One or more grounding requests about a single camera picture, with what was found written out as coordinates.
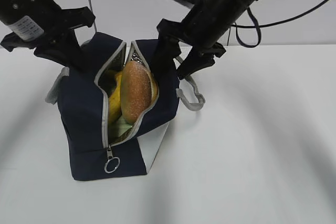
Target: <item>bag handle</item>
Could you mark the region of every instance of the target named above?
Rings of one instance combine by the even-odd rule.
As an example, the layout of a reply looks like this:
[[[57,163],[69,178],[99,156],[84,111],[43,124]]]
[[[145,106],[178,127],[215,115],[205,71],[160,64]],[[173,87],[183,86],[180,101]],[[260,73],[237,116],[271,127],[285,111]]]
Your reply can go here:
[[[181,58],[181,56],[178,56],[176,59],[180,64],[183,62],[183,59]],[[181,99],[181,101],[187,107],[187,109],[189,109],[190,111],[200,111],[205,104],[205,98],[199,92],[198,86],[197,86],[195,80],[191,76],[186,77],[185,80],[193,87],[194,95],[196,96],[198,102],[191,103],[188,100],[188,98],[185,97],[182,89],[176,89],[176,95],[177,95],[178,98]]]

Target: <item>gray strap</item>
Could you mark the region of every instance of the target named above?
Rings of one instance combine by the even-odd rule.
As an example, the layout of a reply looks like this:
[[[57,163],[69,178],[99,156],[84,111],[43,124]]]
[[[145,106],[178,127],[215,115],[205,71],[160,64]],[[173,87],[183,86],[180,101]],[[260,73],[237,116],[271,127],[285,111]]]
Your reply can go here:
[[[183,59],[178,56],[177,61],[179,63],[183,62]],[[205,98],[202,94],[200,94],[200,92],[198,91],[198,87],[196,82],[194,81],[194,79],[191,76],[188,76],[185,78],[185,80],[193,87],[194,89],[194,94],[198,100],[198,103],[190,103],[190,101],[188,101],[187,97],[185,97],[183,90],[182,89],[176,89],[176,95],[178,98],[181,99],[181,101],[183,102],[183,104],[191,111],[199,111],[203,108],[204,104],[205,104]]]
[[[54,85],[52,85],[49,93],[47,94],[47,97],[45,99],[46,103],[50,103],[50,104],[54,105],[57,102],[61,80],[64,76],[69,76],[69,75],[70,75],[70,69],[69,68],[63,68],[61,73],[57,77]]]

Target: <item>zipper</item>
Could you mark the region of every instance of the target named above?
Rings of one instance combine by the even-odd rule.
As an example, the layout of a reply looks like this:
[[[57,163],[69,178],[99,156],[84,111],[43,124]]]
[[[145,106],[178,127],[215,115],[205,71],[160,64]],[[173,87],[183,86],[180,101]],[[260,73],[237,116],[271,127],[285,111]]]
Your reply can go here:
[[[127,62],[128,61],[137,61],[138,63],[140,63],[141,65],[143,65],[144,67],[146,67],[148,69],[149,68],[148,64],[147,64],[147,62],[145,62],[143,55],[141,55],[141,53],[139,54],[136,50],[139,51],[138,46],[136,44],[132,43]],[[113,58],[114,58],[113,56],[114,55],[112,55],[112,57],[109,59],[109,61],[104,64],[103,68],[100,71],[100,75],[97,75],[97,77],[96,77],[96,81],[97,81],[96,84],[97,84],[98,87],[99,87],[98,81],[99,81],[102,73],[108,68],[109,64],[113,61]],[[143,119],[144,115],[146,113],[148,113],[150,110],[152,110],[153,107],[156,105],[156,103],[159,99],[159,96],[160,96],[160,90],[158,91],[158,95],[157,95],[155,101],[153,102],[153,104],[141,113],[141,115],[139,116],[137,121],[134,123],[134,125],[129,130],[127,130],[124,134],[122,134],[116,141],[114,141],[113,143],[110,144],[109,143],[109,137],[108,137],[108,125],[107,125],[108,117],[109,117],[109,110],[108,110],[109,98],[108,98],[106,92],[101,87],[99,87],[99,89],[102,91],[102,93],[104,95],[104,101],[105,101],[104,105],[103,105],[103,112],[104,113],[103,113],[103,119],[102,119],[103,120],[102,128],[104,130],[103,130],[102,141],[103,141],[103,147],[104,147],[104,149],[106,149],[108,160],[105,163],[104,171],[108,174],[111,174],[111,173],[114,173],[120,166],[120,159],[118,157],[114,157],[113,152],[112,152],[112,147],[123,144],[123,143],[127,142],[128,140],[132,139],[136,135],[136,133],[138,132],[138,130],[140,128],[140,125],[142,123],[142,119]],[[112,162],[116,162],[116,166],[114,167],[114,169],[108,170],[108,166]]]
[[[141,65],[143,65],[144,67],[146,67],[146,63],[144,62],[144,57],[141,55],[139,55],[137,52],[136,52],[136,48],[135,47],[131,47],[130,50],[133,50],[130,51],[130,53],[132,54],[132,56],[130,57],[130,59],[128,59],[127,61],[136,61],[138,63],[140,63]],[[132,139],[136,133],[138,132],[139,128],[140,128],[140,125],[142,123],[142,119],[144,117],[144,115],[149,112],[150,110],[152,110],[152,108],[156,105],[158,99],[159,99],[159,96],[160,96],[160,91],[158,90],[158,95],[155,99],[155,101],[151,104],[151,106],[149,108],[147,108],[145,111],[143,111],[139,118],[137,119],[137,121],[133,124],[133,126],[127,130],[124,134],[122,134],[116,141],[114,141],[113,143],[111,143],[109,145],[109,147],[113,147],[113,146],[117,146],[117,145],[120,145],[120,144],[123,144],[125,142],[127,142],[128,140]]]
[[[107,152],[107,162],[105,163],[104,171],[108,174],[114,173],[120,166],[120,158],[113,156],[112,149],[110,146],[106,149],[106,152]],[[112,162],[116,162],[116,165],[114,166],[114,169],[109,170],[108,166]]]
[[[109,97],[99,86],[99,79],[101,78],[104,71],[112,64],[113,60],[118,56],[118,54],[121,54],[124,52],[124,47],[126,46],[126,42],[122,42],[118,49],[114,52],[114,54],[108,59],[107,62],[101,67],[101,69],[98,71],[96,77],[95,77],[95,84],[96,86],[101,90],[103,93],[103,115],[102,115],[102,145],[103,148],[109,148],[109,136],[108,136],[108,118],[109,118]]]

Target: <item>black cable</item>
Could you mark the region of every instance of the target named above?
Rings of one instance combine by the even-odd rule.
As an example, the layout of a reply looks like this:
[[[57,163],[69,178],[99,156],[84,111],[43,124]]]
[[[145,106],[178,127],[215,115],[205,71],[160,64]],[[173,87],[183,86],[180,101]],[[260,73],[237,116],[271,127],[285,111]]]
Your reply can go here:
[[[238,27],[236,27],[236,38],[238,40],[238,43],[240,45],[242,45],[243,47],[247,47],[247,48],[255,48],[257,46],[260,45],[261,43],[261,29],[260,29],[260,26],[259,26],[259,22],[257,20],[257,18],[253,15],[252,11],[250,8],[247,8],[247,14],[248,16],[250,17],[250,19],[252,20],[253,24],[254,24],[254,27],[256,28],[257,30],[257,34],[258,34],[258,42],[255,44],[255,45],[249,45],[249,44],[246,44],[244,43],[241,38],[239,37],[239,34],[238,34]]]
[[[298,16],[295,16],[293,18],[285,19],[283,21],[274,22],[274,23],[270,23],[270,24],[266,24],[266,25],[259,25],[259,28],[266,28],[266,27],[271,27],[271,26],[282,25],[282,24],[297,20],[299,18],[302,18],[303,16],[306,16],[306,15],[314,12],[315,10],[320,8],[321,6],[325,5],[328,1],[330,1],[330,0],[324,0],[320,4],[315,6],[314,8],[312,8],[312,9],[310,9],[310,10],[308,10],[308,11],[306,11],[306,12],[304,12],[304,13],[298,15]],[[255,26],[241,26],[241,25],[232,25],[232,26],[236,27],[236,28],[243,28],[243,29],[255,29],[256,28]]]
[[[229,35],[227,36],[227,43],[226,43],[226,46],[227,46],[227,47],[229,46],[230,36],[231,36],[231,27],[230,27],[230,29],[229,29]]]

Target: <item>zipper pull ring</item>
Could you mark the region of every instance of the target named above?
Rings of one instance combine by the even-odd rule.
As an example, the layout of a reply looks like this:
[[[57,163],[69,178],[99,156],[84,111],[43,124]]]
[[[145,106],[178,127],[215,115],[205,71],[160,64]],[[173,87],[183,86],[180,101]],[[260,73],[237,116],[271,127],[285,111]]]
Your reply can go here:
[[[110,173],[114,173],[114,172],[119,168],[119,166],[120,166],[120,158],[118,158],[118,157],[114,157],[114,156],[113,156],[111,146],[109,146],[109,147],[106,149],[106,151],[107,151],[107,158],[108,158],[108,160],[107,160],[107,162],[106,162],[106,164],[105,164],[104,170],[105,170],[105,172],[108,173],[108,174],[110,174]],[[109,164],[110,164],[111,162],[113,162],[113,161],[117,161],[116,166],[114,167],[113,170],[108,170],[108,166],[109,166]]]

